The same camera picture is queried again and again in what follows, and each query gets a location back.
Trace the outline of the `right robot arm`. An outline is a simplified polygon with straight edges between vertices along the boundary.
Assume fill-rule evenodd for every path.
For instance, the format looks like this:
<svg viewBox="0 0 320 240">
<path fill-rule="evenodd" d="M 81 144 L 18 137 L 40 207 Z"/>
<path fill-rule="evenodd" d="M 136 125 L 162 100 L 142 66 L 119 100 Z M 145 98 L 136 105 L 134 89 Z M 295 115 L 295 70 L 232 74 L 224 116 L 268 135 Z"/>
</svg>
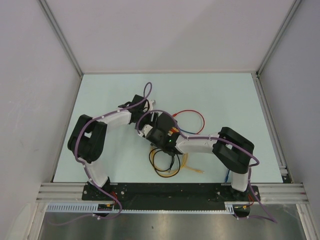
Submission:
<svg viewBox="0 0 320 240">
<path fill-rule="evenodd" d="M 212 135 L 182 135 L 176 130 L 164 131 L 145 127 L 143 137 L 171 156 L 190 153 L 215 155 L 232 173 L 231 196 L 242 201 L 249 194 L 249 165 L 255 145 L 229 127 Z"/>
</svg>

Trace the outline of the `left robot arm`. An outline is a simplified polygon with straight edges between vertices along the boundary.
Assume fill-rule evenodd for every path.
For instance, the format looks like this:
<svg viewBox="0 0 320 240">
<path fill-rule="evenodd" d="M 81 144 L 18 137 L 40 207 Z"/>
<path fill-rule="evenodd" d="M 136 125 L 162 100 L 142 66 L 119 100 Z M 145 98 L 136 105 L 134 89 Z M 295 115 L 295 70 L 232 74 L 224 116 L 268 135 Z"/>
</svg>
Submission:
<svg viewBox="0 0 320 240">
<path fill-rule="evenodd" d="M 81 163 L 92 185 L 93 194 L 100 200 L 110 196 L 111 188 L 107 172 L 98 161 L 104 150 L 107 133 L 124 125 L 137 123 L 140 117 L 155 106 L 155 100 L 135 95 L 132 101 L 119 105 L 112 112 L 93 118 L 81 115 L 71 133 L 67 148 L 72 151 L 77 162 Z"/>
</svg>

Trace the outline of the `black network switch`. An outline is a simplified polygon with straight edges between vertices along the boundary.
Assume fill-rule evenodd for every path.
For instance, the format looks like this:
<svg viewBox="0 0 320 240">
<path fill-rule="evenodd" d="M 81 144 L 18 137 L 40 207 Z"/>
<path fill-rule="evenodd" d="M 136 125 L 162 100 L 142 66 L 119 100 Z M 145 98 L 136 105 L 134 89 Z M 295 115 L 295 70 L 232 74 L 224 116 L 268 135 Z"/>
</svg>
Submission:
<svg viewBox="0 0 320 240">
<path fill-rule="evenodd" d="M 159 114 L 155 123 L 155 130 L 157 133 L 163 136 L 171 136 L 174 133 L 178 133 L 176 128 L 176 121 L 169 114 Z"/>
</svg>

